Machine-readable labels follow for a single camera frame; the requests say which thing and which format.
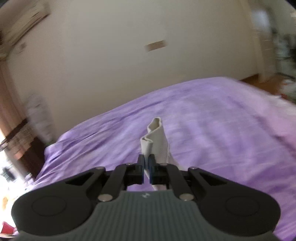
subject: curtain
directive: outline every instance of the curtain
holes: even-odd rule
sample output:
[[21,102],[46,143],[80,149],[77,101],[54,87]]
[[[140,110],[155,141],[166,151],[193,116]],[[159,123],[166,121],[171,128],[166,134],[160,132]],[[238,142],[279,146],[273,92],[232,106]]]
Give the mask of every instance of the curtain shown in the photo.
[[0,61],[0,129],[6,137],[2,148],[37,177],[44,164],[45,146],[28,124],[5,61]]

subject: bed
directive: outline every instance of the bed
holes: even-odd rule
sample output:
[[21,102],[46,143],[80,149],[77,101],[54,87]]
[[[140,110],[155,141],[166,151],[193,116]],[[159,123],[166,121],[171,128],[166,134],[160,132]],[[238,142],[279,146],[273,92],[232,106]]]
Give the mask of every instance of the bed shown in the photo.
[[[64,133],[46,149],[32,188],[97,166],[112,170],[136,162],[139,140],[159,116],[176,161],[273,196],[281,206],[275,234],[291,241],[296,236],[296,116],[283,109],[274,97],[229,78],[163,88]],[[153,189],[145,179],[128,190]]]

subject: silver pin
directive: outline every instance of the silver pin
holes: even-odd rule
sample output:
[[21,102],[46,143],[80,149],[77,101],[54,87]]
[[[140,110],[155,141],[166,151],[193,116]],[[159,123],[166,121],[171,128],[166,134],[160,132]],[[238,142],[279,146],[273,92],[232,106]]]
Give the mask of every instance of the silver pin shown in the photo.
[[194,196],[190,193],[183,193],[179,196],[179,199],[183,201],[191,201],[194,199]]
[[109,202],[113,199],[112,195],[110,194],[101,194],[98,196],[98,200],[101,202]]

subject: white cloth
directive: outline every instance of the white cloth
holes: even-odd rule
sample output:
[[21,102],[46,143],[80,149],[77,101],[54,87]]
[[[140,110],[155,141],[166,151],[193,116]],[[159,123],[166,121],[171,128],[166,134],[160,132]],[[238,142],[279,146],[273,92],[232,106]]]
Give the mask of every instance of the white cloth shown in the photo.
[[[155,117],[147,127],[148,134],[140,139],[142,154],[145,161],[148,161],[150,154],[154,154],[156,163],[169,163],[177,166],[180,170],[184,170],[172,157],[168,140],[165,136],[163,123],[160,117]],[[149,178],[149,172],[145,170],[145,174]],[[153,185],[155,190],[165,190],[165,185]]]

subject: air conditioner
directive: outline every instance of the air conditioner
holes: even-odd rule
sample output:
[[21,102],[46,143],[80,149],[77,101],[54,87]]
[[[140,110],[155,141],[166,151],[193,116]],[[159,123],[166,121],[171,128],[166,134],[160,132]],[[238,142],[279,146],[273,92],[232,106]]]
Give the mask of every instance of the air conditioner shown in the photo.
[[4,41],[15,45],[34,25],[50,14],[49,6],[42,1],[34,2],[18,18],[18,20],[5,31]]

